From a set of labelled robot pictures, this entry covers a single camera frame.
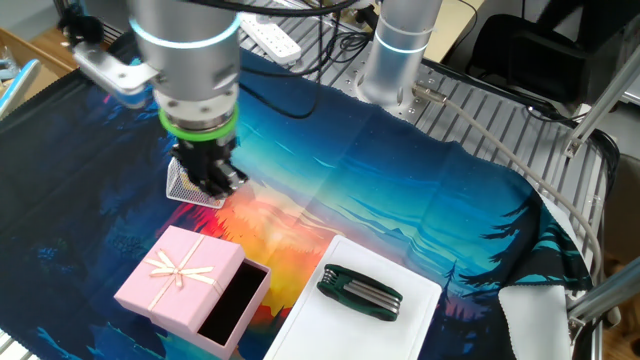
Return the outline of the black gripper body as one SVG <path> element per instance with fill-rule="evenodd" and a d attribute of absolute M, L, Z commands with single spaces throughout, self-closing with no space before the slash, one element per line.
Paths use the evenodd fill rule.
<path fill-rule="evenodd" d="M 192 183 L 229 183 L 229 176 L 222 170 L 229 165 L 236 140 L 189 142 L 179 139 L 172 148 L 172 156 L 187 173 Z"/>

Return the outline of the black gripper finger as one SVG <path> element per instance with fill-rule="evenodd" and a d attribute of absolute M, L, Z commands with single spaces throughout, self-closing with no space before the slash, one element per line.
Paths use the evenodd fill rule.
<path fill-rule="evenodd" d="M 232 182 L 225 175 L 205 177 L 193 176 L 192 183 L 202 192 L 216 199 L 226 198 L 235 192 L 232 187 Z"/>
<path fill-rule="evenodd" d="M 231 189 L 238 189 L 248 181 L 248 176 L 230 162 L 222 162 L 218 168 L 228 180 Z"/>

